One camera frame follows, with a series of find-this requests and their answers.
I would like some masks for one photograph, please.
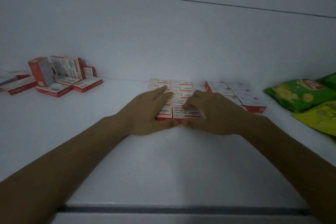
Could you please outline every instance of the bare skin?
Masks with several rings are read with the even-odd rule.
[[[166,87],[136,96],[0,183],[3,223],[44,223],[75,192],[96,165],[128,135],[172,128],[176,120],[155,116],[172,93]],[[238,134],[259,150],[296,188],[323,223],[334,223],[336,168],[288,136],[268,118],[246,112],[218,93],[196,91],[184,108],[197,107],[206,120],[184,126],[218,135]]]

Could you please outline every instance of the yellow chip bag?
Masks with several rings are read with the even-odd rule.
[[[293,112],[301,112],[336,99],[336,90],[309,79],[288,81],[273,88],[266,88],[264,92]]]
[[[336,136],[336,101],[329,101],[292,116],[323,133]]]

